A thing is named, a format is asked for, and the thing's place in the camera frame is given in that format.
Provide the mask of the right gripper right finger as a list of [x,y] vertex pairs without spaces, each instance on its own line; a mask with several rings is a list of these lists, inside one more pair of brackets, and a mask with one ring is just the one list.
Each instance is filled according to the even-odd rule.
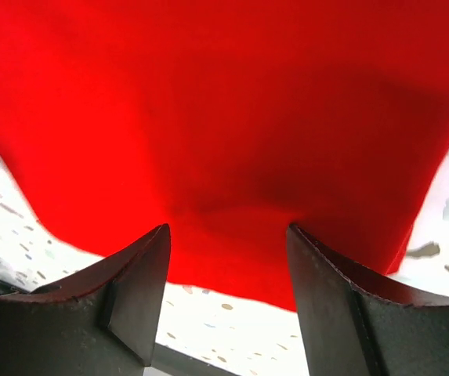
[[449,297],[384,277],[296,224],[286,249],[311,375],[449,376]]

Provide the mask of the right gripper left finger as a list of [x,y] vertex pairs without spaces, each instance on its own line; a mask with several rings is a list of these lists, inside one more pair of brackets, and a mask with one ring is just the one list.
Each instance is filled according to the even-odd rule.
[[153,358],[170,251],[163,224],[33,293],[0,295],[0,376],[141,375]]

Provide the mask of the red t shirt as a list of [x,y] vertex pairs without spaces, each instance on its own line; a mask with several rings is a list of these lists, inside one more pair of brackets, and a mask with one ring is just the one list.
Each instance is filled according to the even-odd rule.
[[295,222],[382,274],[449,149],[449,1],[0,1],[0,154],[42,225],[294,309]]

